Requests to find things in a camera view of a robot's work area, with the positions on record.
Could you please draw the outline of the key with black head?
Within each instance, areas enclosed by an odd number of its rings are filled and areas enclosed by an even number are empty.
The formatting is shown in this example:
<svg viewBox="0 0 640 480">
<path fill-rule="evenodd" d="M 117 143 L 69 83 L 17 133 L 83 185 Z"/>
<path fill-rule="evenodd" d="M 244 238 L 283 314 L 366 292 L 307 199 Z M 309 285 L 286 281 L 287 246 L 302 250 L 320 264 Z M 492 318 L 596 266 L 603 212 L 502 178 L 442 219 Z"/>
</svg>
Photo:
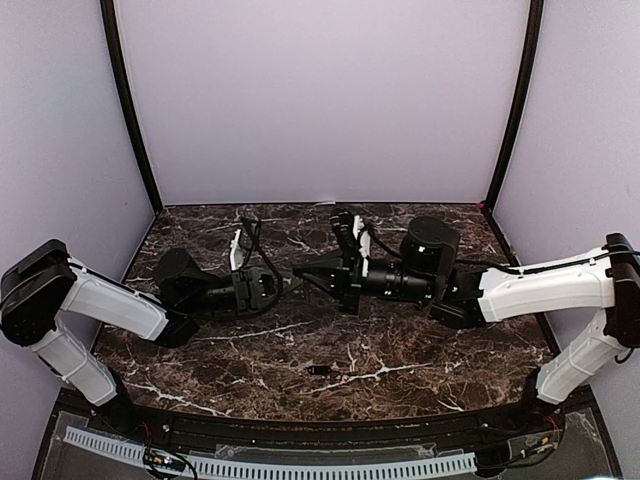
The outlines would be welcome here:
<svg viewBox="0 0 640 480">
<path fill-rule="evenodd" d="M 311 365 L 307 368 L 307 373 L 310 375 L 327 376 L 332 373 L 332 369 L 326 365 Z"/>
</svg>

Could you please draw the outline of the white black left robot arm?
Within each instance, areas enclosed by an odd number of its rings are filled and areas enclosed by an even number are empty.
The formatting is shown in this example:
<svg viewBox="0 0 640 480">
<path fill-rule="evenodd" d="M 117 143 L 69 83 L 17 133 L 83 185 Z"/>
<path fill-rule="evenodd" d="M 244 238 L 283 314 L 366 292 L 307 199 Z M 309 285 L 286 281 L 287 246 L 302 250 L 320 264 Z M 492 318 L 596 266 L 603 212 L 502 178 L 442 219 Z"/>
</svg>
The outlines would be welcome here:
<svg viewBox="0 0 640 480">
<path fill-rule="evenodd" d="M 124 399 L 117 376 L 63 324 L 77 313 L 127 330 L 166 348 L 197 333 L 200 321 L 255 318 L 300 286 L 274 267 L 249 265 L 247 247 L 232 243 L 230 273 L 202 270 L 183 248 L 166 252 L 152 272 L 158 295 L 143 293 L 89 269 L 66 245 L 47 241 L 11 267 L 1 280 L 1 331 L 27 347 L 73 385 L 120 436 L 141 427 L 140 412 Z"/>
</svg>

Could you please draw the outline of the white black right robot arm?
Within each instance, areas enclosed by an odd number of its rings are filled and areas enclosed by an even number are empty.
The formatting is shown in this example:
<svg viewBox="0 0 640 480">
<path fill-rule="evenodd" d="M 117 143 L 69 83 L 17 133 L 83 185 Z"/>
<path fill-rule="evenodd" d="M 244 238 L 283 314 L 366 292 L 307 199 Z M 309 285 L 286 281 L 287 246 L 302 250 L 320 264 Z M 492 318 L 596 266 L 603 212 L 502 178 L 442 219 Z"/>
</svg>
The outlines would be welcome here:
<svg viewBox="0 0 640 480">
<path fill-rule="evenodd" d="M 458 258 L 460 234 L 429 216 L 413 218 L 398 251 L 374 258 L 379 240 L 347 210 L 330 218 L 338 249 L 294 265 L 296 277 L 356 315 L 362 297 L 408 302 L 452 329 L 573 308 L 595 309 L 593 319 L 558 356 L 528 378 L 526 399 L 510 413 L 521 434 L 534 432 L 608 361 L 639 347 L 639 253 L 621 233 L 603 246 L 561 260 L 509 267 Z"/>
</svg>

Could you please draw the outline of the left circuit board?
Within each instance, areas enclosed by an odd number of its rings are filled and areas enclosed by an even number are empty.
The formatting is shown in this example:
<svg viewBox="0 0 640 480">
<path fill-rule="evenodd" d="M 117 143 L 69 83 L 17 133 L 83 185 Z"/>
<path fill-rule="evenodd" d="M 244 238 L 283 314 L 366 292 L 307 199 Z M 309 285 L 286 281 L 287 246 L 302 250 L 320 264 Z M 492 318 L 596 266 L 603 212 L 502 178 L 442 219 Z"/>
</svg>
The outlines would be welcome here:
<svg viewBox="0 0 640 480">
<path fill-rule="evenodd" d="M 143 464 L 160 471 L 183 472 L 186 468 L 186 463 L 178 456 L 156 448 L 144 450 Z"/>
</svg>

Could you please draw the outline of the circuit board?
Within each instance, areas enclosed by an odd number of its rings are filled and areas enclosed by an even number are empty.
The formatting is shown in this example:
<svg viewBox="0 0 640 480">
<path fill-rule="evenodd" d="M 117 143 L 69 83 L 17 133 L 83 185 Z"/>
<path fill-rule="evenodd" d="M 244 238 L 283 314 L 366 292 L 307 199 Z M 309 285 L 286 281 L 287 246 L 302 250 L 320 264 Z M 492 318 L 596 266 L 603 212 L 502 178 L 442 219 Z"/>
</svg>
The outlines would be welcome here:
<svg viewBox="0 0 640 480">
<path fill-rule="evenodd" d="M 186 463 L 178 456 L 156 448 L 144 450 L 143 464 L 160 471 L 183 472 L 186 468 Z"/>
<path fill-rule="evenodd" d="M 557 448 L 557 442 L 551 435 L 537 439 L 532 445 L 526 446 L 520 451 L 520 457 L 527 459 L 535 455 L 543 454 Z"/>
</svg>

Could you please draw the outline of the right circuit board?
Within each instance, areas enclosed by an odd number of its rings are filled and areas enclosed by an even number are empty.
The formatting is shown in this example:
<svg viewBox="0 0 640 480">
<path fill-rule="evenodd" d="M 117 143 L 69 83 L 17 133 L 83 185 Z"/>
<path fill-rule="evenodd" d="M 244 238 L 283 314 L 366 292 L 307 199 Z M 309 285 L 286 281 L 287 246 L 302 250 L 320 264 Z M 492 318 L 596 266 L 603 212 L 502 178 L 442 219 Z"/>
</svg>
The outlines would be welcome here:
<svg viewBox="0 0 640 480">
<path fill-rule="evenodd" d="M 557 442 L 551 435 L 537 439 L 532 445 L 526 446 L 520 451 L 520 457 L 527 459 L 535 455 L 543 454 L 557 448 Z"/>
</svg>

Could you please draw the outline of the black front rail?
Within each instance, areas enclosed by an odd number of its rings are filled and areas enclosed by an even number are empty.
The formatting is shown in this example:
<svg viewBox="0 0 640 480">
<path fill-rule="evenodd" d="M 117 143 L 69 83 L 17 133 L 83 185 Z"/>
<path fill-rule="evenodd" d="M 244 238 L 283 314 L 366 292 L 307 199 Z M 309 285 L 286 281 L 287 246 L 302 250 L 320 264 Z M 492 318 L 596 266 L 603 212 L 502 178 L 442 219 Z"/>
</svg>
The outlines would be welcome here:
<svg viewBox="0 0 640 480">
<path fill-rule="evenodd" d="M 278 421 L 224 418 L 138 406 L 138 425 L 126 434 L 158 445 L 208 447 L 224 440 L 266 447 L 348 447 L 442 441 L 451 445 L 502 442 L 531 431 L 513 405 L 457 414 L 391 420 Z"/>
</svg>

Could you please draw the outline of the black left corner post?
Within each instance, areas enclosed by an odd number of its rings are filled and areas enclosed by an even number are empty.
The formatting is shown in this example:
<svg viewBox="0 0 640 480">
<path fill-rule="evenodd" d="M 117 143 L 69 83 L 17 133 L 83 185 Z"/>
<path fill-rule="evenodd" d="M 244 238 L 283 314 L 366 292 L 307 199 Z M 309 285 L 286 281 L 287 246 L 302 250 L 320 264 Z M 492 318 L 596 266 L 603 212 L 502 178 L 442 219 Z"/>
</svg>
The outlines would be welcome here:
<svg viewBox="0 0 640 480">
<path fill-rule="evenodd" d="M 163 211 L 164 205 L 152 172 L 151 162 L 134 105 L 118 26 L 116 2 L 113 0 L 101 0 L 99 4 L 111 70 L 125 127 L 148 201 L 154 214 L 159 215 Z"/>
</svg>

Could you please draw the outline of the black corner post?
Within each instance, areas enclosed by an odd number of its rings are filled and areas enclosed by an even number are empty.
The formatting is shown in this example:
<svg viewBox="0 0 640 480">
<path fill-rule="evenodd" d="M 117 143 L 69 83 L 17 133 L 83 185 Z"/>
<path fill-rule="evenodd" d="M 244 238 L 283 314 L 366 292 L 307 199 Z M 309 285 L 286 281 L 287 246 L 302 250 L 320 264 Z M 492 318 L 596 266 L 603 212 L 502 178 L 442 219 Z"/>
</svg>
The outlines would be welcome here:
<svg viewBox="0 0 640 480">
<path fill-rule="evenodd" d="M 529 2 L 528 18 L 522 47 L 521 59 L 514 87 L 513 98 L 507 123 L 498 152 L 495 168 L 491 177 L 486 198 L 482 202 L 485 216 L 491 216 L 498 203 L 506 179 L 509 163 L 516 144 L 522 116 L 524 113 L 544 12 L 543 0 Z"/>
<path fill-rule="evenodd" d="M 118 26 L 116 2 L 113 0 L 101 0 L 99 4 L 111 70 L 125 127 L 148 201 L 154 214 L 159 215 L 163 211 L 164 205 L 152 172 L 151 162 L 134 105 Z"/>
</svg>

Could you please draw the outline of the black right corner post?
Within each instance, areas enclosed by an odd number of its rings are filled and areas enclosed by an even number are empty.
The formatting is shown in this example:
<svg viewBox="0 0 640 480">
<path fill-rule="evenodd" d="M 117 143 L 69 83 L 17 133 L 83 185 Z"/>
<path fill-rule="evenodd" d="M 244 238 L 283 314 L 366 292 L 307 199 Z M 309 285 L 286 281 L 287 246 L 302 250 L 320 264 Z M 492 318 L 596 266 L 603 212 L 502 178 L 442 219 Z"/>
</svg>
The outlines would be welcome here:
<svg viewBox="0 0 640 480">
<path fill-rule="evenodd" d="M 544 12 L 543 0 L 529 2 L 528 18 L 522 47 L 521 59 L 514 87 L 513 98 L 507 123 L 498 152 L 495 168 L 491 177 L 486 198 L 482 202 L 485 216 L 491 216 L 498 203 L 506 179 L 509 163 L 516 144 L 522 116 L 524 113 Z"/>
</svg>

